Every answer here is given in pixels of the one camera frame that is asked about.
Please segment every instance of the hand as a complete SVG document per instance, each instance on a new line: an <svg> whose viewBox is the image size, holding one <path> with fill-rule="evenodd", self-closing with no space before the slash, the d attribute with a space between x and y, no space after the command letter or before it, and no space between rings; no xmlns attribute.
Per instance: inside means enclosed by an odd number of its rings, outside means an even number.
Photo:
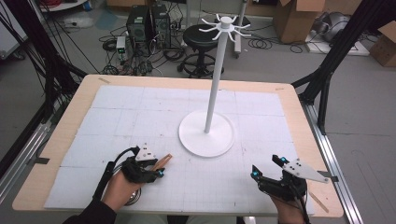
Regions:
<svg viewBox="0 0 396 224"><path fill-rule="evenodd" d="M276 206L279 224L304 223L303 213L299 209L297 202L285 202L283 199L277 198L275 196L271 196L271 200Z"/></svg>
<svg viewBox="0 0 396 224"><path fill-rule="evenodd" d="M140 187L140 184L129 182L125 178L123 172L117 172L111 177L110 181L108 181L102 202L117 212L128 202L131 195L140 189Z"/></svg>

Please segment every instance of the stool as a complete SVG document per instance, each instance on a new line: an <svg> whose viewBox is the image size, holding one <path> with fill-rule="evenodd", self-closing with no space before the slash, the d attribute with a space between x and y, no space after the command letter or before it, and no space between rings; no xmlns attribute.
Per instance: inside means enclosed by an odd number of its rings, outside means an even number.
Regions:
<svg viewBox="0 0 396 224"><path fill-rule="evenodd" d="M205 54L206 52L216 48L218 46L218 40L213 40L213 38L218 34L218 30L211 32L202 32L199 29L208 30L213 28L211 25L198 24L187 28L183 34L184 42L198 53L191 54L187 56L183 62L177 67L178 72L186 71L189 77L213 77L213 70L209 71L207 69L210 65L215 65L215 58ZM195 62L188 62L188 59L192 57L198 57Z"/></svg>

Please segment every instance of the black sleeve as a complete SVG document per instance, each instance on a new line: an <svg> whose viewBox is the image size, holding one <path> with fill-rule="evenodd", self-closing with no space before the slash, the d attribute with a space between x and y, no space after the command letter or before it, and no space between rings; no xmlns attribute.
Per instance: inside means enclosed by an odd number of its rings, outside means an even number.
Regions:
<svg viewBox="0 0 396 224"><path fill-rule="evenodd" d="M64 224L113 224L116 215L105 203L93 199L81 214L68 218Z"/></svg>

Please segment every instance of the wooden table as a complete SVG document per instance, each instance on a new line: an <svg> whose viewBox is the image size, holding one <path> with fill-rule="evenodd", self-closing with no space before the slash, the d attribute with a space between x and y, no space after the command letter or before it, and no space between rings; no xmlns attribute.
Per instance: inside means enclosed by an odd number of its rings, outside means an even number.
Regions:
<svg viewBox="0 0 396 224"><path fill-rule="evenodd" d="M70 148L95 94L102 85L210 90L211 80L86 76L40 155L42 158L49 158L48 164L35 165L12 204L15 210L49 211L44 208L44 203L49 196L64 155ZM222 80L219 88L229 91L276 93L283 106L299 158L315 170L327 171L295 89L290 84ZM307 182L309 194L314 199L315 217L341 217L344 214L332 184L325 185L309 180Z"/></svg>

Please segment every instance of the gray floor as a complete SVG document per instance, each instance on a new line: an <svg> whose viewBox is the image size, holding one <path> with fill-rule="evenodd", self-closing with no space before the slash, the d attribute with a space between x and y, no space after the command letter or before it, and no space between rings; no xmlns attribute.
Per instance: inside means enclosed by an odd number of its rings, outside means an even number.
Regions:
<svg viewBox="0 0 396 224"><path fill-rule="evenodd" d="M102 8L89 14L95 25L70 35L98 70L102 70L106 65L106 53L98 38L121 27L125 19ZM251 29L270 24L266 19L250 20ZM255 33L265 37L275 36L273 28ZM95 70L71 41L64 34L62 37L73 63L95 74ZM372 46L368 41L363 44L367 48ZM233 55L231 41L226 51L222 79L227 80L291 83L314 72L325 58L323 54L308 53L304 46L302 53L293 53L290 46L280 45L273 45L270 49L254 49L246 39L242 41L242 54L238 59ZM156 70L149 75L186 77L186 74L177 72L176 66L176 63L167 62L158 68L162 75ZM371 56L347 56L332 78L326 130L365 223L394 223L396 219L396 194L393 192L396 187L396 177L393 175L396 169L393 161L396 158L394 83L396 68L385 68ZM43 91L28 60L0 62L0 158L4 157L43 101ZM26 167L12 191L0 204L0 223L62 223L70 213L28 213L12 209L12 201L30 168ZM312 222L347 223L344 217L313 218ZM276 220L259 217L258 223L276 223Z"/></svg>

